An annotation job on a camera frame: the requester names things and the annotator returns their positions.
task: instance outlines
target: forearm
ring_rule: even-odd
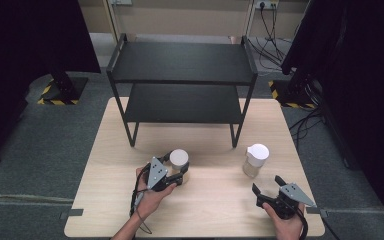
[[[114,235],[112,240],[132,240],[136,231],[142,224],[142,220],[135,212],[129,220],[123,225],[123,227]]]

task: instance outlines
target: electrical outlet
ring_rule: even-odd
[[[266,0],[266,1],[257,1],[255,4],[256,9],[261,9],[260,4],[264,3],[264,9],[263,10],[273,10],[275,8],[278,8],[279,1],[276,0]]]

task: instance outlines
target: tripod base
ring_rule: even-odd
[[[80,96],[86,86],[88,78],[85,77],[72,77],[70,78],[73,83],[75,91],[72,94],[65,96],[58,89],[54,79],[51,79],[49,84],[40,97],[38,104],[50,104],[50,105],[75,105],[79,102]]]

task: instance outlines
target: black curtain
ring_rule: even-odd
[[[0,143],[29,84],[65,71],[100,72],[78,2],[0,1]]]
[[[349,1],[341,52],[319,80],[340,132],[384,204],[383,3]]]

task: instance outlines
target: gray carpet floor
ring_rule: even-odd
[[[288,79],[276,71],[259,70],[254,98],[271,97],[268,81]],[[51,76],[37,79],[23,116],[1,149],[0,239],[68,239],[64,215],[76,195],[107,101],[113,97],[104,71],[69,75],[89,78],[79,103],[37,104]],[[308,115],[297,108],[282,111],[289,126]],[[319,120],[323,119],[311,119],[308,126]],[[297,150],[315,200],[328,211],[325,220],[339,238],[384,239],[384,207],[364,174],[344,166],[323,121],[307,131]],[[326,228],[314,239],[334,238]]]

